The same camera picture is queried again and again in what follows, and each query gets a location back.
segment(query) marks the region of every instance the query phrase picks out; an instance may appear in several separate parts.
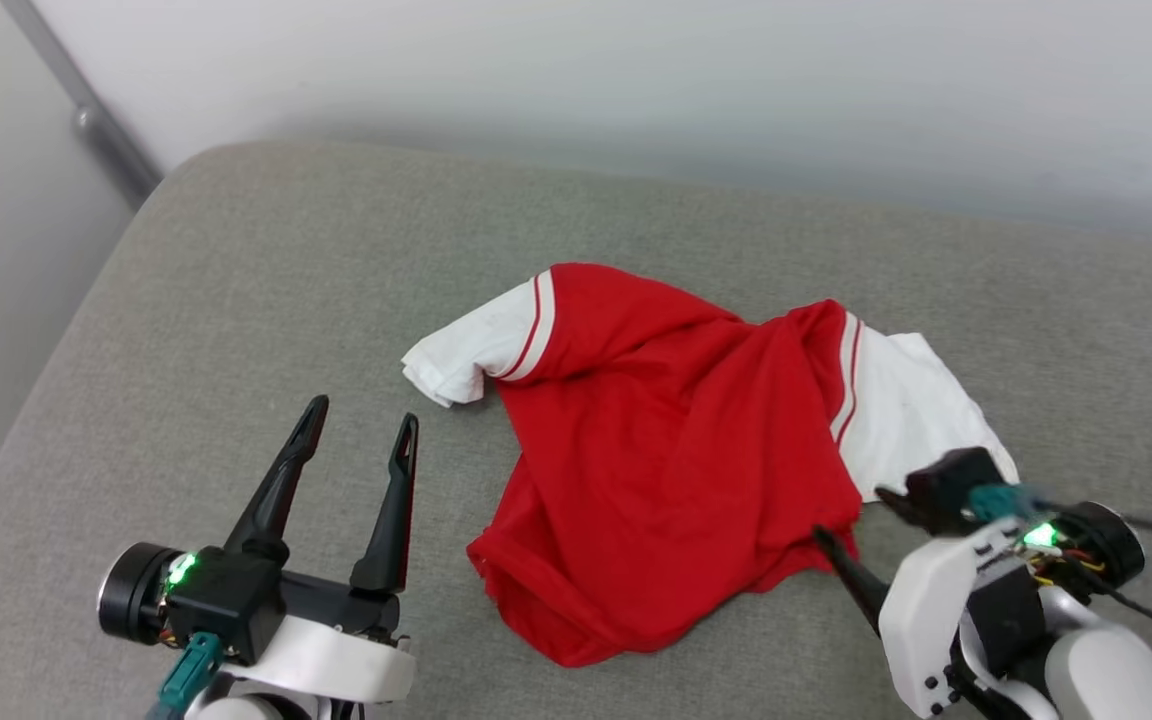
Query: white stripe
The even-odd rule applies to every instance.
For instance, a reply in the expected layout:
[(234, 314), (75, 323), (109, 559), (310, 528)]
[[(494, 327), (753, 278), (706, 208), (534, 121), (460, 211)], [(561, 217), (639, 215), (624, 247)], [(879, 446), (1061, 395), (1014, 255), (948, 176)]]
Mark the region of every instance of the white stripe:
[(847, 415), (851, 414), (856, 406), (855, 391), (851, 387), (851, 350), (856, 346), (856, 332), (859, 332), (861, 320), (855, 314), (847, 313), (847, 320), (842, 325), (842, 342), (838, 346), (838, 370), (842, 373), (842, 406), (838, 408), (838, 415), (833, 416), (829, 423), (829, 434), (838, 440), (838, 433), (842, 432), (842, 424), (847, 422)]
[(526, 356), (517, 365), (515, 372), (509, 373), (502, 381), (521, 381), (526, 374), (536, 370), (540, 363), (540, 357), (545, 354), (545, 347), (550, 344), (550, 334), (554, 332), (554, 276), (548, 270), (536, 275), (536, 290), (540, 297), (540, 316), (536, 320), (536, 334), (531, 336), (531, 346), (526, 348)]

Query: gray fabric surface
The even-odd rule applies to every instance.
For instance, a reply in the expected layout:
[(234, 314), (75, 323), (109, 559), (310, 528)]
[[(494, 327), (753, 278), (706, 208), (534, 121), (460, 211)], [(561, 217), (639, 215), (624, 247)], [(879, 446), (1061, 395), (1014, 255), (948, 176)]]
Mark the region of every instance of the gray fabric surface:
[[(500, 623), (463, 548), (517, 445), (498, 397), (442, 410), (399, 373), (424, 334), (545, 266), (591, 260), (749, 319), (833, 296), (919, 331), (1030, 482), (1152, 511), (1152, 243), (838, 200), (349, 145), (207, 152), (141, 211), (0, 454), (0, 717), (139, 717), (173, 661), (100, 634), (109, 562), (222, 541), (309, 397), (333, 401), (289, 568), (346, 578), (406, 410), (422, 419), (387, 717), (908, 717), (836, 579), (727, 602), (676, 646), (562, 670)], [(882, 509), (864, 558), (922, 541)], [(1152, 605), (1149, 569), (1129, 585)], [(1152, 624), (1108, 601), (1152, 643)], [(955, 707), (947, 717), (973, 717)]]

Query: metal bar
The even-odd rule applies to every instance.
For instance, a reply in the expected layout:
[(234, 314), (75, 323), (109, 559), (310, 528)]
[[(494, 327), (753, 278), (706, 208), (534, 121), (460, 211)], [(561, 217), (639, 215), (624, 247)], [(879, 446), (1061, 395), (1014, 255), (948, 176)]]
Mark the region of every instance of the metal bar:
[(96, 153), (105, 173), (118, 185), (132, 209), (141, 209), (145, 199), (162, 182), (161, 173), (123, 131), (88, 78), (78, 70), (68, 51), (56, 40), (31, 0), (3, 0), (3, 8), (15, 20), (20, 31), (33, 45), (41, 61), (51, 69), (65, 93), (77, 106), (74, 109), (74, 131)]

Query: green led light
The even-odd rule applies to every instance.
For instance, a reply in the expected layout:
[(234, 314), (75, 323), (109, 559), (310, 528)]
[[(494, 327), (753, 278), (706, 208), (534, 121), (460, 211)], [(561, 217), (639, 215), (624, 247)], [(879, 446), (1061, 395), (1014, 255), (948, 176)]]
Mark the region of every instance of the green led light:
[(169, 570), (168, 573), (168, 579), (166, 579), (166, 584), (168, 584), (169, 586), (179, 584), (180, 581), (183, 579), (188, 574), (189, 568), (194, 568), (194, 564), (197, 561), (198, 559), (195, 555), (195, 553), (189, 552), (185, 553), (185, 555), (181, 556), (177, 562), (173, 562), (172, 570)]
[(1043, 523), (1025, 535), (1025, 543), (1041, 544), (1043, 547), (1056, 547), (1056, 529), (1051, 523)]

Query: red and white t-shirt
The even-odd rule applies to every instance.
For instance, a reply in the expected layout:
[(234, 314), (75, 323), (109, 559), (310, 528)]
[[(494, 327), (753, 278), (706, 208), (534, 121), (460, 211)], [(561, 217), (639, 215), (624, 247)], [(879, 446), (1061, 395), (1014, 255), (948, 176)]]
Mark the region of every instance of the red and white t-shirt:
[(720, 602), (828, 569), (877, 484), (955, 447), (1015, 465), (927, 342), (835, 301), (744, 323), (664, 283), (554, 265), (425, 338), (440, 406), (497, 387), (522, 447), (468, 555), (500, 616), (581, 666), (673, 643)]

